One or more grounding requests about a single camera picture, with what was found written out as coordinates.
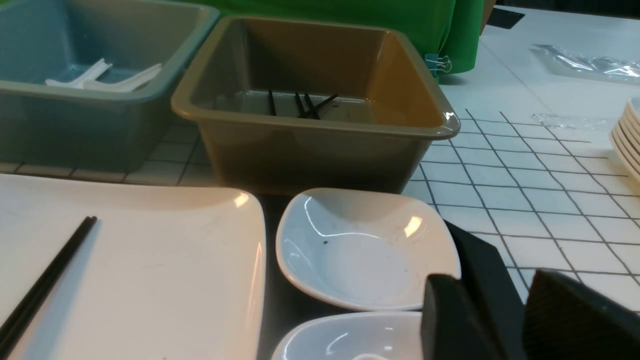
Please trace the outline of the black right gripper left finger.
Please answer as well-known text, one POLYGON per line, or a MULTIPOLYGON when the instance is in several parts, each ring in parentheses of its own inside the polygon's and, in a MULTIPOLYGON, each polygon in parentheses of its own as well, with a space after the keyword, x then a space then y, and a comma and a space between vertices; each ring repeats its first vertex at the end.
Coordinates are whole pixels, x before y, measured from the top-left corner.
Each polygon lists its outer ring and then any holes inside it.
POLYGON ((462 282, 444 274, 425 280, 420 342, 425 360, 505 358, 462 282))

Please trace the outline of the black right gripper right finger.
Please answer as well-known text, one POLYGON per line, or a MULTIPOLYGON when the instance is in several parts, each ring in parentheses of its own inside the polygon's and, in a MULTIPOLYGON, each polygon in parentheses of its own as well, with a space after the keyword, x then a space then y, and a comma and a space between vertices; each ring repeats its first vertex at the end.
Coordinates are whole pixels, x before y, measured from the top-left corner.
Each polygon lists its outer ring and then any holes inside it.
POLYGON ((530 360, 637 360, 639 316, 562 273, 538 270, 525 304, 530 360))

